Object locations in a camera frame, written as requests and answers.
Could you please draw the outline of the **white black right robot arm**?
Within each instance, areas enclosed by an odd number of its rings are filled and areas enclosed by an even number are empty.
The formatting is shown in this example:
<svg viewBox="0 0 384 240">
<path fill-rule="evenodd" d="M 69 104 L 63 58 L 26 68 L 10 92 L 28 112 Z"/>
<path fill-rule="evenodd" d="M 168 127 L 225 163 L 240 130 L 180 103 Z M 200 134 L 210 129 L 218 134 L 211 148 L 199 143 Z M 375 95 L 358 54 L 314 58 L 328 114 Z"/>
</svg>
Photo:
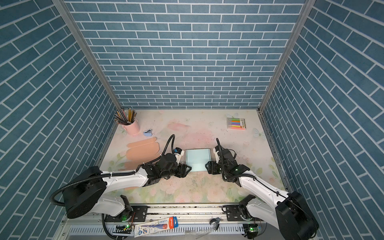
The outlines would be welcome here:
<svg viewBox="0 0 384 240">
<path fill-rule="evenodd" d="M 245 165 L 239 165 L 232 151 L 216 146 L 215 161 L 206 164 L 211 175 L 221 175 L 250 194 L 239 202 L 238 212 L 248 221 L 258 218 L 277 228 L 286 240 L 309 240 L 315 237 L 319 223 L 305 198 L 293 191 L 279 190 L 260 179 Z"/>
</svg>

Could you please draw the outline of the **light teal paper box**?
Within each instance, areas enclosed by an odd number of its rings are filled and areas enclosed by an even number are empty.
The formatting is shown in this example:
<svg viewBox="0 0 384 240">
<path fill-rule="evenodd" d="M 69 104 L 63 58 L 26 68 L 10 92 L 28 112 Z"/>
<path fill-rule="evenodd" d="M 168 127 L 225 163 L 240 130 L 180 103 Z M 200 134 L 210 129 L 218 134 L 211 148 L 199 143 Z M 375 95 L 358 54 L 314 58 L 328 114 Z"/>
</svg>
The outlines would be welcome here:
<svg viewBox="0 0 384 240">
<path fill-rule="evenodd" d="M 192 172 L 206 172 L 206 164 L 210 161 L 210 149 L 194 149 L 186 151 L 186 164 L 192 168 Z"/>
</svg>

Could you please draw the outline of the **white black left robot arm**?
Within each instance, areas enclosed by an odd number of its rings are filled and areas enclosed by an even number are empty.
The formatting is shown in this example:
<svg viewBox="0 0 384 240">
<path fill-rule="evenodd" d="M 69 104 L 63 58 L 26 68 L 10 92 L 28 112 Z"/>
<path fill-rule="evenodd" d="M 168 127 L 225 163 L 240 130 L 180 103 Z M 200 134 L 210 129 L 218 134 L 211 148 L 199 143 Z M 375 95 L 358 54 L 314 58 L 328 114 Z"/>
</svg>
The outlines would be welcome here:
<svg viewBox="0 0 384 240">
<path fill-rule="evenodd" d="M 155 164 L 142 164 L 135 171 L 103 172 L 91 167 L 62 191 L 67 217 L 75 219 L 88 213 L 105 214 L 128 220 L 132 213 L 126 196 L 112 197 L 110 192 L 125 188 L 141 188 L 170 177 L 184 178 L 192 167 L 181 164 L 182 155 L 165 154 Z"/>
</svg>

